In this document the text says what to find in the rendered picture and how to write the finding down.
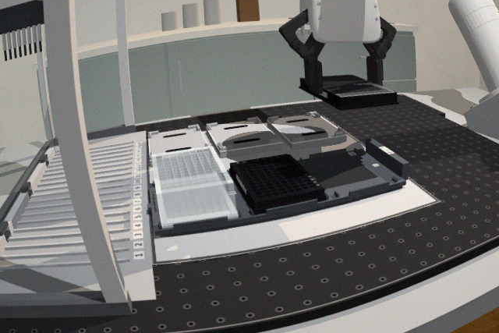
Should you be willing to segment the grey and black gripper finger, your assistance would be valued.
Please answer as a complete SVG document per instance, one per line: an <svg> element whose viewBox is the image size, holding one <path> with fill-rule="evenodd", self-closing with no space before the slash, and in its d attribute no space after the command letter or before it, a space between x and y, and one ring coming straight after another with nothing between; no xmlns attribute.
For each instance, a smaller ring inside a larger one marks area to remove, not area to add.
<svg viewBox="0 0 499 333"><path fill-rule="evenodd" d="M380 28L383 30L383 37L377 42L363 45L370 54L366 58L367 80L383 86L383 59L392 46L397 30L382 17L380 17Z"/></svg>
<svg viewBox="0 0 499 333"><path fill-rule="evenodd" d="M313 32L305 44L296 36L296 31L308 22L308 9L306 9L279 27L279 32L288 42L289 47L304 59L305 81L309 90L316 94L322 94L324 91L322 63L318 61L318 56L325 43L316 41Z"/></svg>

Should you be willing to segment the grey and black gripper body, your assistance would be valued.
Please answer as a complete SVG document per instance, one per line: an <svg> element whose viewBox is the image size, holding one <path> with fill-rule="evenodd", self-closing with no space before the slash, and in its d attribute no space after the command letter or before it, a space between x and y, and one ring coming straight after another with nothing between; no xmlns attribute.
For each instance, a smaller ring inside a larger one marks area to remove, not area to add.
<svg viewBox="0 0 499 333"><path fill-rule="evenodd" d="M365 44L380 40L377 0L299 0L308 9L310 33L325 44Z"/></svg>

